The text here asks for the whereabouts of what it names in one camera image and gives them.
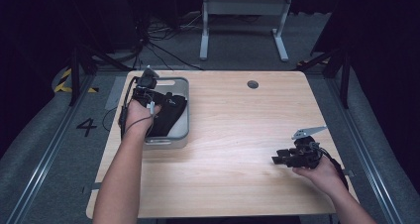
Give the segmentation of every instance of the forearm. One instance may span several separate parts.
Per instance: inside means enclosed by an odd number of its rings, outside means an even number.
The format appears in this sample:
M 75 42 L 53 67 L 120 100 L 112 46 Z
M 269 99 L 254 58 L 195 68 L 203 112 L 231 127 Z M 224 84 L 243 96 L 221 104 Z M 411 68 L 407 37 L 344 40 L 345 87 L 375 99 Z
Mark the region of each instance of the forearm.
M 99 190 L 94 223 L 136 223 L 146 130 L 132 129 L 124 136 Z
M 341 223 L 376 223 L 346 189 L 330 194 L 330 197 Z

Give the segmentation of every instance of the painted number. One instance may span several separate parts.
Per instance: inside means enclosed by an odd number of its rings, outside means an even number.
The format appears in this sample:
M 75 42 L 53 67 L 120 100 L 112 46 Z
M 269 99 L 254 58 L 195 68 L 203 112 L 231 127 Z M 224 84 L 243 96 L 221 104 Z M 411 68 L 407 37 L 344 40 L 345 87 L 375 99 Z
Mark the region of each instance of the painted number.
M 86 132 L 84 133 L 84 137 L 87 137 L 89 136 L 90 129 L 96 128 L 96 126 L 92 126 L 92 124 L 93 124 L 93 119 L 89 118 L 86 121 L 80 123 L 77 126 L 77 129 L 86 129 Z

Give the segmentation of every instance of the silver metal bar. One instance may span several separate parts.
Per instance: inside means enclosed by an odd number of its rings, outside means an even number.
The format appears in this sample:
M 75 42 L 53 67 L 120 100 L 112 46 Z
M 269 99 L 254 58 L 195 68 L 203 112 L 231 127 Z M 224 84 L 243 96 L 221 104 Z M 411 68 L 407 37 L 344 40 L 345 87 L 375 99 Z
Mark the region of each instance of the silver metal bar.
M 325 129 L 327 129 L 327 125 L 324 125 L 322 127 L 299 129 L 299 130 L 297 130 L 296 133 L 294 133 L 294 135 L 291 137 L 291 139 L 296 140 L 296 139 L 299 139 L 299 138 L 309 137 L 309 136 L 311 136 L 315 133 L 319 133 L 319 132 L 321 132 Z
M 34 172 L 29 180 L 27 186 L 25 187 L 19 201 L 15 205 L 15 208 L 12 211 L 12 214 L 9 216 L 9 219 L 6 223 L 22 223 L 26 214 L 28 213 L 32 202 L 34 201 L 38 191 L 41 188 L 51 166 L 53 165 L 53 160 L 56 154 L 59 151 L 63 143 L 63 135 L 67 131 L 69 124 L 74 117 L 75 112 L 77 111 L 81 101 L 83 100 L 84 95 L 87 93 L 90 85 L 92 84 L 94 76 L 87 75 L 84 79 L 82 86 L 80 88 L 81 93 L 72 107 L 68 107 L 67 111 L 64 114 L 61 123 L 59 124 L 52 140 L 44 152 L 43 157 L 38 163 L 37 167 L 34 169 Z
M 201 36 L 200 59 L 207 59 L 208 45 L 209 45 L 209 14 L 208 14 L 208 0 L 203 0 L 203 34 Z
M 277 37 L 276 35 L 277 35 L 277 29 L 272 29 L 272 36 L 274 37 L 278 54 L 280 55 L 281 61 L 286 62 L 288 61 L 286 47 L 284 46 L 283 39 L 281 37 Z
M 283 32 L 283 29 L 284 29 L 284 24 L 286 23 L 288 11 L 290 9 L 291 0 L 285 0 L 285 2 L 286 3 L 280 13 L 280 22 L 278 23 L 277 30 L 275 31 L 276 38 L 281 37 L 281 33 Z
M 354 140 L 353 145 L 355 147 L 356 153 L 358 154 L 359 159 L 365 169 L 367 178 L 370 182 L 370 185 L 373 189 L 374 194 L 379 202 L 380 207 L 385 215 L 385 218 L 388 223 L 403 223 L 402 219 L 398 213 L 398 210 L 395 207 L 395 204 L 392 201 L 392 198 L 389 196 L 388 190 L 386 189 L 385 183 L 382 176 L 376 168 L 367 148 L 360 135 L 358 128 L 352 118 L 350 112 L 345 109 L 340 100 L 340 89 L 338 85 L 332 79 L 326 79 L 328 88 L 331 94 L 334 97 L 334 100 L 337 106 L 340 108 L 341 114 L 351 132 L 352 138 Z
M 281 16 L 289 6 L 286 0 L 208 0 L 208 13 Z

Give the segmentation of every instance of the wooden table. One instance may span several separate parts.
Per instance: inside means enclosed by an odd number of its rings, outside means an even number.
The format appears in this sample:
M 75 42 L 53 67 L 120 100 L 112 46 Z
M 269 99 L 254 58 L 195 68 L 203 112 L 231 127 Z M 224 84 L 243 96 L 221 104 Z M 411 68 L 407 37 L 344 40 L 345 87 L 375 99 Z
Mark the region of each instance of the wooden table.
M 189 81 L 188 144 L 144 151 L 141 218 L 334 213 L 331 200 L 287 166 L 276 150 L 294 147 L 300 128 L 325 125 L 308 81 L 298 71 L 158 71 Z M 128 81 L 141 72 L 130 72 Z M 257 89 L 248 88 L 254 80 Z M 101 182 L 120 144 L 118 117 L 96 176 Z M 328 130 L 313 135 L 339 163 Z M 351 194 L 356 197 L 349 181 Z M 97 190 L 86 209 L 92 217 Z

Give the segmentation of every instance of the wire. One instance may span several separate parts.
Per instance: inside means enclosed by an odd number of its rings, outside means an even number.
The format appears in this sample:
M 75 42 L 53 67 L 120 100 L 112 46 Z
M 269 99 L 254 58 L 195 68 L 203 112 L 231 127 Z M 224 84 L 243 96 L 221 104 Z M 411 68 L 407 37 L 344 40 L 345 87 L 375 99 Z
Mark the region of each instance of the wire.
M 146 133 L 145 137 L 148 137 L 149 134 L 151 133 L 152 129 L 154 128 L 154 124 L 155 124 L 155 115 L 152 118 L 152 125 L 149 127 L 148 132 Z
M 256 22 L 258 19 L 260 18 L 260 15 L 256 15 L 256 16 L 239 16 L 239 17 L 234 17 L 234 19 L 241 21 L 241 22 L 246 22 L 246 23 L 254 23 Z
M 136 57 L 134 58 L 134 62 L 133 62 L 132 68 L 136 68 L 136 63 L 137 63 L 137 60 L 138 59 L 139 59 L 139 55 L 136 55 Z
M 166 62 L 164 62 L 163 58 L 161 58 L 160 56 L 158 56 L 158 54 L 155 52 L 155 50 L 149 48 L 148 46 L 146 46 L 147 49 L 151 50 L 152 53 L 155 54 L 155 56 L 157 56 L 158 58 L 160 58 L 160 60 L 163 62 L 164 65 L 166 65 L 166 67 L 168 67 L 170 70 L 173 70 L 171 67 L 169 67 L 169 65 L 166 64 Z
M 79 48 L 84 49 L 84 50 L 88 51 L 89 53 L 91 53 L 95 56 L 98 56 L 99 58 L 103 59 L 104 61 L 109 62 L 109 64 L 112 64 L 113 66 L 115 66 L 115 67 L 117 67 L 117 68 L 119 68 L 123 71 L 131 71 L 132 70 L 131 68 L 125 66 L 124 64 L 121 64 L 120 62 L 114 60 L 113 58 L 109 57 L 108 55 L 102 54 L 102 53 L 96 51 L 95 49 L 93 49 L 91 47 L 88 47 L 86 45 L 79 45 Z
M 149 117 L 139 119 L 139 120 L 137 120 L 136 122 L 132 123 L 132 124 L 131 124 L 128 128 L 127 128 L 126 133 L 130 130 L 130 128 L 131 128 L 131 127 L 133 127 L 133 125 L 135 125 L 135 124 L 137 124 L 137 123 L 140 123 L 141 121 L 144 121 L 144 120 L 149 119 L 149 118 L 153 118 L 153 116 L 151 115 L 151 116 L 149 116 Z
M 328 159 L 331 159 L 331 155 L 323 148 L 314 148 L 315 150 L 321 152 L 322 154 L 324 154 Z
M 182 60 L 182 59 L 181 59 L 181 58 L 179 58 L 178 56 L 175 56 L 174 54 L 172 54 L 172 53 L 168 52 L 167 50 L 165 50 L 165 49 L 163 49 L 163 48 L 159 47 L 158 45 L 156 45 L 156 44 L 154 44 L 154 43 L 152 43 L 152 42 L 149 42 L 149 43 L 150 43 L 152 46 L 154 46 L 154 47 L 156 47 L 156 48 L 158 48 L 158 49 L 161 49 L 162 51 L 166 52 L 167 54 L 169 54 L 169 55 L 171 55 L 171 56 L 175 57 L 176 59 L 178 59 L 179 61 L 183 62 L 184 64 L 186 64 L 186 65 L 188 65 L 188 66 L 191 66 L 191 67 L 197 68 L 197 69 L 199 69 L 199 70 L 204 70 L 204 69 L 202 69 L 202 68 L 200 68 L 200 67 L 198 67 L 198 66 L 192 65 L 192 64 L 190 64 L 190 63 L 188 63 L 188 62 L 185 62 L 184 60 Z
M 109 111 L 105 114 L 104 118 L 102 119 L 102 127 L 104 127 L 104 129 L 105 129 L 105 130 L 107 130 L 108 132 L 110 132 L 110 131 L 111 131 L 111 129 L 108 129 L 108 128 L 106 128 L 106 127 L 105 127 L 105 119 L 106 119 L 106 117 L 108 117 L 108 115 L 109 115 L 112 111 L 114 111 L 115 109 L 117 109 L 117 107 L 115 107 L 115 108 L 113 108 L 113 109 L 109 110 Z
M 164 24 L 165 27 L 156 26 L 156 28 L 154 30 L 148 31 L 148 35 L 149 35 L 151 40 L 162 41 L 162 40 L 169 40 L 169 39 L 175 37 L 176 35 L 178 35 L 182 32 L 186 32 L 186 31 L 189 31 L 189 30 L 192 30 L 192 29 L 201 29 L 200 27 L 192 25 L 200 17 L 201 17 L 201 14 L 196 16 L 193 20 L 191 20 L 186 25 L 179 26 L 179 30 L 173 30 L 171 27 L 168 27 L 166 24 Z M 159 23 L 161 23 L 161 22 L 153 22 L 153 23 L 151 23 L 151 25 L 154 25 L 154 24 L 158 25 Z M 151 34 L 160 33 L 160 32 L 164 32 L 164 35 L 162 37 L 155 37 L 155 36 L 151 35 Z
M 127 119 L 127 110 L 128 110 L 127 100 L 129 98 L 129 94 L 130 94 L 133 82 L 136 79 L 138 79 L 138 77 L 134 76 L 129 83 L 129 87 L 127 88 L 126 96 L 124 98 L 123 107 L 121 108 L 120 118 L 118 120 L 118 122 L 120 124 L 120 129 L 121 129 L 121 139 L 123 138 L 124 134 L 126 133 L 126 119 Z
M 142 51 L 142 47 L 136 47 L 136 49 L 131 54 L 126 55 L 126 56 L 122 56 L 122 57 L 118 57 L 118 58 L 113 58 L 113 60 L 116 60 L 118 62 L 125 62 L 125 61 L 128 61 L 128 60 L 138 56 L 141 51 Z M 98 65 L 109 64 L 108 61 L 105 61 L 103 59 L 94 58 L 93 60 Z

